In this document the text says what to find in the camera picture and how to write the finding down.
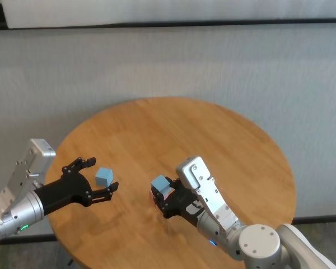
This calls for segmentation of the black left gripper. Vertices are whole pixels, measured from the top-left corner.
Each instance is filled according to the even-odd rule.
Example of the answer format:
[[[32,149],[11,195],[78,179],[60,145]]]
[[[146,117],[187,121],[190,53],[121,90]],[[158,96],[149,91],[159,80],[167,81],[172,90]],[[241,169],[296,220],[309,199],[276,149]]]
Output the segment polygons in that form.
[[[87,179],[79,173],[80,170],[95,164],[95,157],[87,160],[78,157],[69,165],[62,167],[63,175],[60,179],[34,190],[43,206],[45,216],[71,203],[89,207],[112,199],[113,193],[118,190],[118,182],[112,183],[107,188],[92,191]]]

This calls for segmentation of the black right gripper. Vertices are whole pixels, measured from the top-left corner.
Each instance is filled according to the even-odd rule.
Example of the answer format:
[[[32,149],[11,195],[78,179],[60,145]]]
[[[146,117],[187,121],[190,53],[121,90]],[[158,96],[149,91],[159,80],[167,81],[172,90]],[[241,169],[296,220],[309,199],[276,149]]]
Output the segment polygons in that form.
[[[152,191],[155,205],[161,211],[165,219],[181,216],[191,224],[198,223],[198,216],[204,211],[197,196],[183,187],[179,178],[169,180],[170,188],[174,189],[167,197],[161,192]]]

